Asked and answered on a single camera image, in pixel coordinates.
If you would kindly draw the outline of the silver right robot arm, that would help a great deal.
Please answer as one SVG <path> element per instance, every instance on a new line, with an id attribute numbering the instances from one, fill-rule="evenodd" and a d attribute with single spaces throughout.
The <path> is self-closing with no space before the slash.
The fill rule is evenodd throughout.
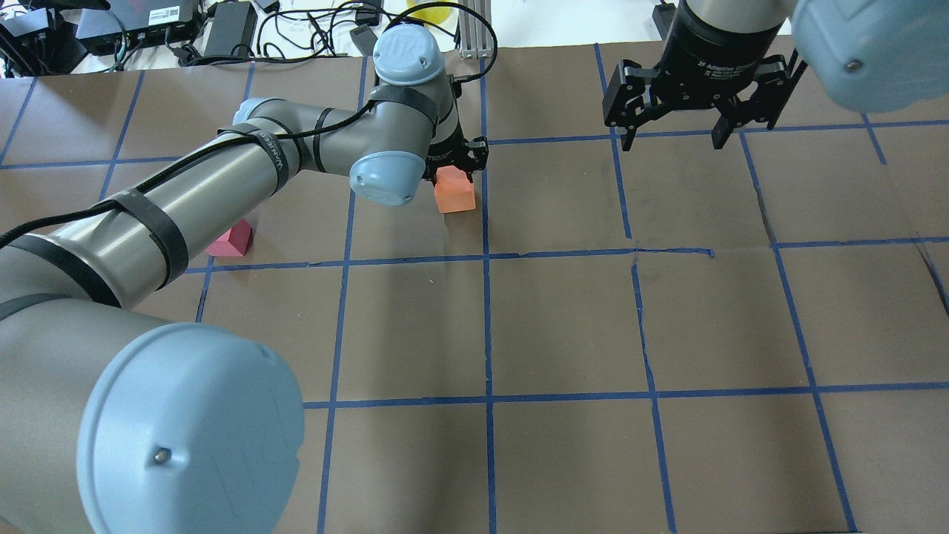
<path id="1" fill-rule="evenodd" d="M 900 111 L 947 94 L 945 1 L 679 1 L 655 7 L 664 35 L 651 68 L 624 59 L 602 101 L 629 150 L 677 111 L 718 111 L 714 148 L 751 122 L 773 129 L 811 70 L 835 104 Z"/>

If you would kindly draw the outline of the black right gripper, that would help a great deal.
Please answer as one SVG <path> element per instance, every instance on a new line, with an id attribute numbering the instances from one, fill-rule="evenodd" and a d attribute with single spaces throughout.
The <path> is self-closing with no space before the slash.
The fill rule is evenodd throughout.
<path id="1" fill-rule="evenodd" d="M 718 111 L 715 150 L 752 122 L 773 129 L 807 70 L 796 52 L 769 54 L 793 11 L 793 4 L 656 4 L 660 60 L 651 68 L 620 61 L 602 100 L 621 151 L 630 152 L 642 125 L 678 111 Z"/>

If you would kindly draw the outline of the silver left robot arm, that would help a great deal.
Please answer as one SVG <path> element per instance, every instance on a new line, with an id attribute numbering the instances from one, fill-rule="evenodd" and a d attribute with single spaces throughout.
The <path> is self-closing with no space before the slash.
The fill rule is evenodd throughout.
<path id="1" fill-rule="evenodd" d="M 436 38 L 397 22 L 358 111 L 251 98 L 213 141 L 91 209 L 2 239 L 2 531 L 271 533 L 304 403 L 263 344 L 140 314 L 303 171 L 410 202 L 463 148 Z"/>

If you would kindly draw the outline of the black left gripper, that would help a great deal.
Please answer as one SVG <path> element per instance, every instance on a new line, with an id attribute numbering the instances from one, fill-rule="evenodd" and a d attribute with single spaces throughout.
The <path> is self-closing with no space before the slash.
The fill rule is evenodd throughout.
<path id="1" fill-rule="evenodd" d="M 432 187 L 437 185 L 437 172 L 440 167 L 455 166 L 464 170 L 468 182 L 474 183 L 475 173 L 483 171 L 489 158 L 489 140 L 487 136 L 475 136 L 467 139 L 461 124 L 455 125 L 455 130 L 439 142 L 429 146 L 423 172 L 424 182 Z"/>

